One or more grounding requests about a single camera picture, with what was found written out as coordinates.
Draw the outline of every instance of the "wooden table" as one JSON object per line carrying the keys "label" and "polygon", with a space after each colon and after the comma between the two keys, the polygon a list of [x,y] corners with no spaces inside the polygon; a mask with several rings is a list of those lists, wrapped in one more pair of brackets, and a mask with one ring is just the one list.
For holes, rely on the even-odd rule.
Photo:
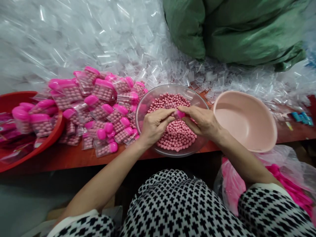
{"label": "wooden table", "polygon": [[[315,97],[313,97],[311,101],[313,106],[316,107]],[[314,113],[316,110],[312,110],[311,108],[310,110],[313,114],[314,121],[316,121],[316,114]],[[277,143],[316,139],[315,127],[294,122],[292,118],[288,121],[290,122],[293,131],[289,129],[285,122],[277,122]],[[95,156],[95,149],[81,150],[81,148],[81,143],[78,146],[54,144],[41,154],[25,161],[11,170],[4,172],[3,175],[20,175],[85,166],[104,165],[108,164],[111,160],[118,156],[125,149],[125,146],[120,145],[118,152],[100,158]],[[211,152],[217,150],[219,149],[213,142],[208,142],[199,152]],[[148,150],[142,155],[140,160],[159,157],[162,156],[152,150]]]}

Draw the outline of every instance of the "red bowl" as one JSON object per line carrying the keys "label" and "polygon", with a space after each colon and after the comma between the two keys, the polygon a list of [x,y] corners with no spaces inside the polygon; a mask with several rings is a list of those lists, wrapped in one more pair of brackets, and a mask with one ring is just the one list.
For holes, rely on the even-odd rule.
{"label": "red bowl", "polygon": [[[19,106],[21,102],[34,103],[35,100],[32,99],[37,92],[34,91],[25,91],[25,92],[13,92],[9,94],[0,95],[0,112],[8,112],[11,113],[12,109],[16,106]],[[58,138],[61,136],[65,127],[65,119],[63,118],[63,112],[60,110],[58,112],[58,119],[56,122],[56,126],[53,132],[49,135],[49,137],[44,141],[42,145],[33,150],[30,154],[24,156],[22,159],[11,163],[11,164],[3,164],[0,162],[0,172],[4,172],[9,170],[22,162],[30,159],[33,156],[40,154],[42,151],[53,145]],[[0,157],[6,156],[8,154],[8,150],[0,149]]]}

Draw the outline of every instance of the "green bag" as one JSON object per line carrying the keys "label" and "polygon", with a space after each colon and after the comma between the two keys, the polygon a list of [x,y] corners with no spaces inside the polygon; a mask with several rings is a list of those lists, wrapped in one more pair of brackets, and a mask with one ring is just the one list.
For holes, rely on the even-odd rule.
{"label": "green bag", "polygon": [[175,45],[199,61],[205,56],[245,66],[289,70],[305,58],[303,12],[309,0],[164,0]]}

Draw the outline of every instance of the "pink plastic basin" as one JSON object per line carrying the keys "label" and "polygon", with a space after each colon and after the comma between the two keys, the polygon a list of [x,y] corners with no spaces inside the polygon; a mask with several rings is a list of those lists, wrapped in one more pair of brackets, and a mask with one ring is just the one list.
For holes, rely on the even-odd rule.
{"label": "pink plastic basin", "polygon": [[270,110],[259,99],[227,91],[215,101],[216,119],[249,151],[270,151],[277,142],[277,126]]}

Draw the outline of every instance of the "forearm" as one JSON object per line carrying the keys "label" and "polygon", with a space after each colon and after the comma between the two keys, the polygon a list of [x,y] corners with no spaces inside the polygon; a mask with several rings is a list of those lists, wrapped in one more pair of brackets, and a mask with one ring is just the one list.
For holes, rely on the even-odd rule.
{"label": "forearm", "polygon": [[66,217],[100,210],[116,193],[139,157],[148,149],[138,140],[94,176],[72,199],[56,223]]}
{"label": "forearm", "polygon": [[275,183],[283,187],[264,165],[227,130],[221,131],[216,144],[248,187],[254,183]]}

